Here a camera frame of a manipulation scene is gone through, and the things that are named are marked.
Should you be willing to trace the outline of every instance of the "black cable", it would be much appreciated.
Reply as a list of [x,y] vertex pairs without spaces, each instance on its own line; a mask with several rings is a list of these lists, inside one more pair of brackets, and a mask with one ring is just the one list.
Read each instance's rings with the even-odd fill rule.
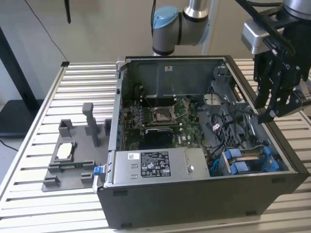
[[15,150],[15,151],[18,151],[17,149],[15,149],[15,148],[13,148],[13,147],[11,147],[11,146],[6,145],[1,139],[0,139],[0,142],[1,142],[5,147],[10,148],[10,149]]
[[258,117],[258,114],[253,113],[253,112],[250,112],[250,111],[242,110],[242,109],[235,109],[235,110],[233,110],[233,111],[231,111],[231,112],[234,112],[234,115],[236,115],[237,112],[240,112],[240,113],[242,113],[242,114],[243,114],[243,113],[246,113],[246,114],[249,114],[249,115],[251,115],[251,116]]
[[255,23],[262,27],[277,43],[280,44],[282,49],[288,51],[291,56],[295,55],[295,48],[293,45],[280,33],[278,33],[278,31],[268,22],[268,20],[263,15],[259,14],[259,12],[257,12],[247,0],[235,1],[253,18]]
[[61,52],[61,54],[64,56],[66,62],[68,61],[67,57],[63,54],[63,52],[60,50],[60,48],[57,46],[57,44],[53,41],[51,35],[49,34],[48,30],[44,27],[43,23],[41,22],[41,20],[38,18],[38,16],[35,14],[35,12],[33,11],[33,9],[31,8],[31,6],[29,5],[29,3],[27,2],[27,0],[24,0],[25,3],[28,5],[29,9],[32,11],[33,15],[37,18],[37,20],[39,21],[39,23],[42,25],[42,27],[44,28],[45,32],[48,34],[50,40],[53,42],[53,44],[58,48],[58,50]]
[[151,17],[150,17],[150,24],[151,24],[151,35],[154,35],[154,16],[156,11],[156,0],[154,0],[154,3],[152,4],[151,9]]
[[261,3],[261,2],[253,2],[253,1],[248,1],[251,6],[255,7],[278,7],[282,3],[281,2],[271,2],[271,3]]

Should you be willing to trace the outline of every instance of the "blue latch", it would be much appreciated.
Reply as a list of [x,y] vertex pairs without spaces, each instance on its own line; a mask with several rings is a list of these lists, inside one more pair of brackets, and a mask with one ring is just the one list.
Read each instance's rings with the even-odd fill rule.
[[104,167],[103,166],[94,167],[93,174],[94,174],[94,176],[100,176],[100,175],[104,174]]

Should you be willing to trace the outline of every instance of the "metal frame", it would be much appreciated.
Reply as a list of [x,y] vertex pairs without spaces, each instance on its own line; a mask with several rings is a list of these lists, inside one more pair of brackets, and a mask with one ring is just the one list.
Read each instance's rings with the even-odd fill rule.
[[[252,81],[253,61],[242,59],[236,62],[255,88],[256,83]],[[86,124],[80,113],[86,100],[94,102],[94,116],[98,122],[103,122],[106,116],[111,115],[115,70],[115,64],[72,64],[67,69],[61,69],[0,187],[3,193],[0,201],[0,232],[113,231],[108,229],[97,195],[93,194],[92,189],[43,193],[41,186],[58,138],[58,120],[66,117],[71,118],[74,124]],[[276,118],[275,122],[311,172],[310,120],[299,112]],[[309,177],[293,194],[277,198],[261,217],[159,226],[149,228],[148,232],[263,233],[310,230]],[[145,232],[146,229],[131,231]]]

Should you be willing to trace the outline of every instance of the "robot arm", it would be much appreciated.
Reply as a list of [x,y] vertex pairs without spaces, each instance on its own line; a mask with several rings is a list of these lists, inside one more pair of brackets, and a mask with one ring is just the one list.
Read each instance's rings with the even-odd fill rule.
[[[255,55],[255,108],[269,101],[259,123],[311,105],[306,85],[311,67],[311,1],[285,0],[261,13],[246,0],[236,2],[253,18],[244,24],[242,41]],[[170,55],[175,45],[203,42],[208,34],[207,13],[205,0],[190,0],[182,13],[176,8],[158,9],[153,23],[154,52]]]

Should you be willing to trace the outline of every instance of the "motherboard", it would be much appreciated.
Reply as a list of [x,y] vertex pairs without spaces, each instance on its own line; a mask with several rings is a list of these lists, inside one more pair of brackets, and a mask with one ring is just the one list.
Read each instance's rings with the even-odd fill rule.
[[154,103],[134,100],[123,108],[124,150],[204,148],[204,134],[191,98],[178,97]]

